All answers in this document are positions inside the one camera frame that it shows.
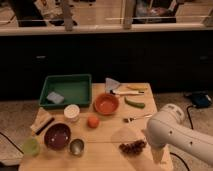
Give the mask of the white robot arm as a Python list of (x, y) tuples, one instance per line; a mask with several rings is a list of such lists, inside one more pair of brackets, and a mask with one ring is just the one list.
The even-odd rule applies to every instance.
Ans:
[(154, 149), (173, 145), (213, 166), (213, 136), (182, 125), (185, 114), (175, 104), (166, 104), (147, 122), (146, 139)]

